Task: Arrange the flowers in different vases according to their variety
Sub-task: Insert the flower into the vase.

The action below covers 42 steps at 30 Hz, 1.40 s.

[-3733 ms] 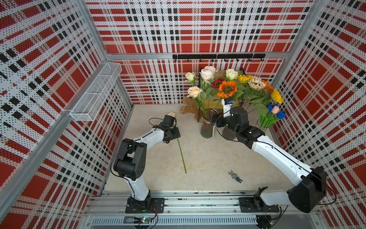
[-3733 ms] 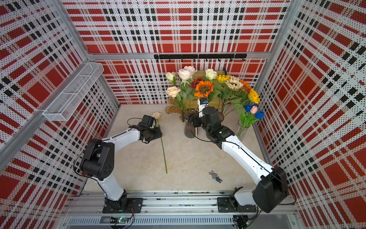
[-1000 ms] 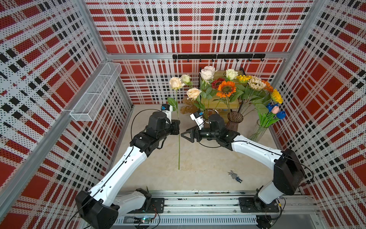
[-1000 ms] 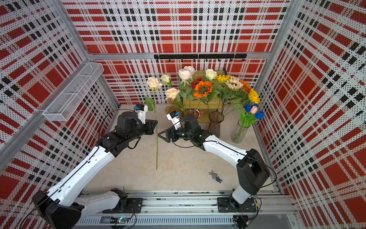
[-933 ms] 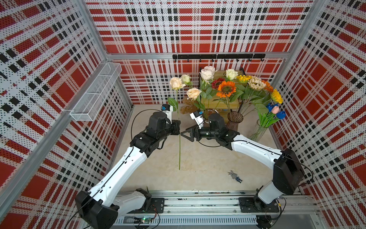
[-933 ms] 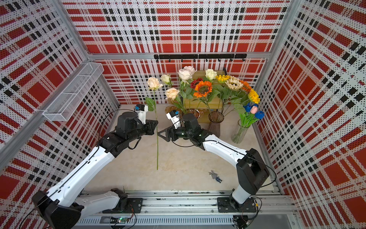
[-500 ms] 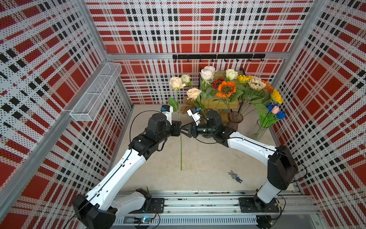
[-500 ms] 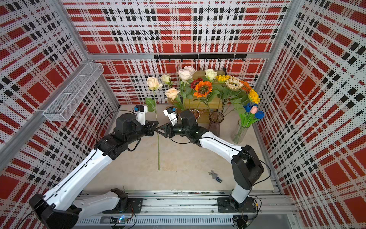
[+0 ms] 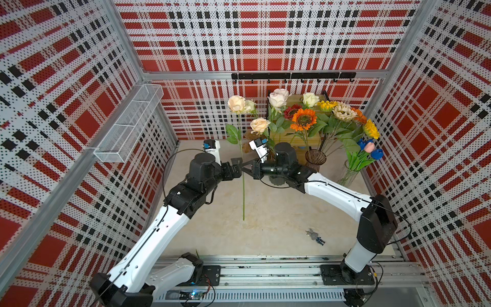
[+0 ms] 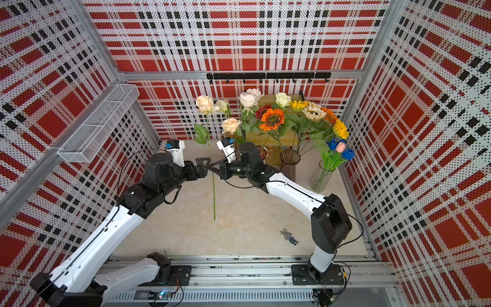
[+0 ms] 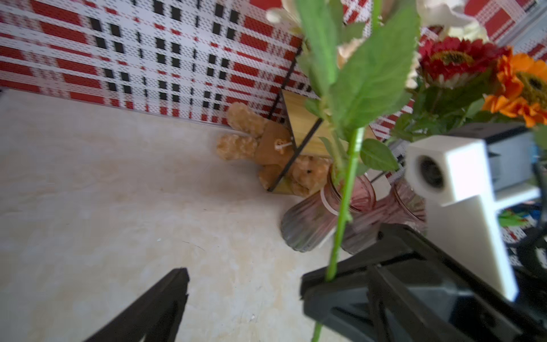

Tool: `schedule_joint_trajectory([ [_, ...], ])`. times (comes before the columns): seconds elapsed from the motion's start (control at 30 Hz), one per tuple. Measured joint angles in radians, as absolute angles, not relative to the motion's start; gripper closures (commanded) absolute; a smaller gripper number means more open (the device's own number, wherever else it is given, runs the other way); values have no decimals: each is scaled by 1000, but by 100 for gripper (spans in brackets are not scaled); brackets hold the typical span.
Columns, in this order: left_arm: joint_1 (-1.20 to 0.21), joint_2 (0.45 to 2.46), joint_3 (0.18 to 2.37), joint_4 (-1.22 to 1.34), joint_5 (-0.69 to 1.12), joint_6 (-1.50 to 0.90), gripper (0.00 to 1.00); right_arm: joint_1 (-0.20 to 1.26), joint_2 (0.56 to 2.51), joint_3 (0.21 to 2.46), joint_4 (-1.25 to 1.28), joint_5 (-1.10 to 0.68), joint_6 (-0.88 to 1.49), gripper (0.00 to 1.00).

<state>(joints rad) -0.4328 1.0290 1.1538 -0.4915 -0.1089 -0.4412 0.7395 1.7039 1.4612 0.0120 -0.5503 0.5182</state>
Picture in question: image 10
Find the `pink tulip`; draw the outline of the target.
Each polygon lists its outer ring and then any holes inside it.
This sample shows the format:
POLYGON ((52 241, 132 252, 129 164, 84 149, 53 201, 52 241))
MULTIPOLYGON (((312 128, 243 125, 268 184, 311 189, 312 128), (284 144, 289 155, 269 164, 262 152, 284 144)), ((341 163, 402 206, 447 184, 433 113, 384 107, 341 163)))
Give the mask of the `pink tulip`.
POLYGON ((329 147, 326 144, 326 147, 321 150, 321 157, 322 161, 324 163, 324 169, 325 170, 330 170, 330 167, 332 165, 332 154, 335 152, 343 152, 346 149, 346 144, 345 143, 339 143, 336 147, 336 150, 330 150, 329 147))

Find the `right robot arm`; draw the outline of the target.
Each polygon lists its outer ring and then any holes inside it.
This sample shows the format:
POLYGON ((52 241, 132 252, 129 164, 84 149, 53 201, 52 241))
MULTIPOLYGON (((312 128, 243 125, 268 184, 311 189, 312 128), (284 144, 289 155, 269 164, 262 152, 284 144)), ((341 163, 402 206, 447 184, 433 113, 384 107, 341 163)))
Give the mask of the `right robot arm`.
POLYGON ((262 160, 257 147, 243 143, 238 151, 233 140, 224 138, 217 142, 225 158, 212 163, 208 169, 221 179, 232 177, 247 179, 254 187, 263 192, 281 198, 309 218, 315 250, 308 262, 312 278, 322 278, 333 264, 339 247, 352 230, 350 216, 341 200, 334 194, 324 196, 290 180, 277 168, 262 160), (238 152, 240 160, 235 159, 238 152))

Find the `peach rose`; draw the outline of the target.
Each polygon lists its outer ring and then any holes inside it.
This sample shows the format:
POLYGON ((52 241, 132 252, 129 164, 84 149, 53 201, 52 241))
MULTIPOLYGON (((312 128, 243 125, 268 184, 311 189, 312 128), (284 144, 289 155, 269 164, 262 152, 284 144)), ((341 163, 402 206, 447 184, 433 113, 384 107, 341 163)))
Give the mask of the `peach rose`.
POLYGON ((194 124, 194 131, 196 133, 196 137, 194 138, 195 142, 199 144, 207 144, 209 149, 210 159, 213 158, 212 155, 212 146, 210 142, 210 116, 216 112, 219 108, 215 105, 213 99, 208 96, 201 95, 196 100, 196 106, 201 115, 205 116, 207 126, 203 126, 201 124, 194 124))

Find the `pale pink rose flower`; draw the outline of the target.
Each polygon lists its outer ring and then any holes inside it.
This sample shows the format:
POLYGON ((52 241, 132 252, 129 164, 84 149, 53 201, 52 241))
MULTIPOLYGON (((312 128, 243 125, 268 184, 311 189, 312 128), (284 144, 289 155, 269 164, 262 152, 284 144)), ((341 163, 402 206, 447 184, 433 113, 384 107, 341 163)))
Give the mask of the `pale pink rose flower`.
POLYGON ((250 88, 246 91, 246 93, 252 95, 255 99, 255 101, 259 101, 263 97, 263 93, 256 88, 250 88))

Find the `white rose flower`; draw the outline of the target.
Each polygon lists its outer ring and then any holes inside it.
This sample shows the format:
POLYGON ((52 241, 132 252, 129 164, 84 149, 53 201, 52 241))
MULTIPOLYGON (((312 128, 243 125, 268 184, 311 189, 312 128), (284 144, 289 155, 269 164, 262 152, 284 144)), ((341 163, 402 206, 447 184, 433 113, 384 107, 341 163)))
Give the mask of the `white rose flower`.
POLYGON ((290 105, 292 98, 286 93, 280 92, 275 95, 275 103, 281 108, 286 108, 290 105))

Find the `orange gerbera flower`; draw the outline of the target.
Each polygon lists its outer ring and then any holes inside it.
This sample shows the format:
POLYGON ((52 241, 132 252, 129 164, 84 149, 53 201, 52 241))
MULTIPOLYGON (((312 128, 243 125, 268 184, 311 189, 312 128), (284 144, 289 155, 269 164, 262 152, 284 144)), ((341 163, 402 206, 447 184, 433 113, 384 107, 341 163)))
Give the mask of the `orange gerbera flower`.
POLYGON ((338 121, 337 116, 334 114, 332 110, 323 107, 321 108, 321 110, 326 114, 324 120, 328 122, 330 125, 334 125, 338 121))
POLYGON ((260 129, 271 137, 283 149, 281 138, 295 125, 285 116, 282 109, 269 109, 261 119, 260 129))

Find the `large cream sunflower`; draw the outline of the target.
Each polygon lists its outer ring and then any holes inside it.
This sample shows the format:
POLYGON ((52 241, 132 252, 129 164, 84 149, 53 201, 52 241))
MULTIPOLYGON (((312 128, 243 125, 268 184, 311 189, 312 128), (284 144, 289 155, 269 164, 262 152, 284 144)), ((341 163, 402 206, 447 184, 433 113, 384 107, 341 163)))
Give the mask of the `large cream sunflower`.
POLYGON ((327 113, 314 102, 302 101, 299 109, 299 123, 296 128, 298 145, 297 151, 300 152, 301 143, 309 136, 311 131, 317 132, 324 123, 327 113))

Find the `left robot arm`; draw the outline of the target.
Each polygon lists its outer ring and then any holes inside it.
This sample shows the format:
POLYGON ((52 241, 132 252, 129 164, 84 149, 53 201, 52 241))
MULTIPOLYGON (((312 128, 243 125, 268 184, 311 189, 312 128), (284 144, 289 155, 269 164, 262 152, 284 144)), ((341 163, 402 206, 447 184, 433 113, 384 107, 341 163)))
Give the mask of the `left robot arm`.
POLYGON ((166 196, 179 193, 182 184, 204 178, 210 158, 178 165, 176 155, 162 152, 145 162, 142 181, 128 188, 92 235, 50 273, 38 273, 31 281, 36 296, 49 306, 102 306, 140 284, 172 280, 171 261, 160 253, 114 272, 100 274, 109 256, 166 196))

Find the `small white rose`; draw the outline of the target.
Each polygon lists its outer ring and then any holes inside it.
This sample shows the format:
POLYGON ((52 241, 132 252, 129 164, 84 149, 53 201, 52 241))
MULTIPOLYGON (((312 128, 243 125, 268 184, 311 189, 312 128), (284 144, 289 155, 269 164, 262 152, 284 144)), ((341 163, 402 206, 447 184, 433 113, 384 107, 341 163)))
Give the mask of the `small white rose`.
POLYGON ((246 92, 239 95, 240 103, 240 120, 242 121, 242 139, 247 141, 247 134, 251 130, 253 124, 250 124, 250 120, 255 118, 255 113, 258 110, 259 101, 255 101, 254 97, 246 92))

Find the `red gerbera flower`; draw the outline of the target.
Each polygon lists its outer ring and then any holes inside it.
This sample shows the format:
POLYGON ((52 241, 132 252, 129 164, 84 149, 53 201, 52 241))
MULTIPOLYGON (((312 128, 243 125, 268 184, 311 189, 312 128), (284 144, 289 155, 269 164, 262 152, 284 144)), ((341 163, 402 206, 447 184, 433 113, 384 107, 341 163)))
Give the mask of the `red gerbera flower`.
POLYGON ((256 113, 255 113, 255 117, 258 119, 258 120, 261 120, 263 115, 266 114, 266 112, 269 110, 269 109, 272 109, 272 105, 271 104, 266 104, 262 107, 260 107, 256 113))

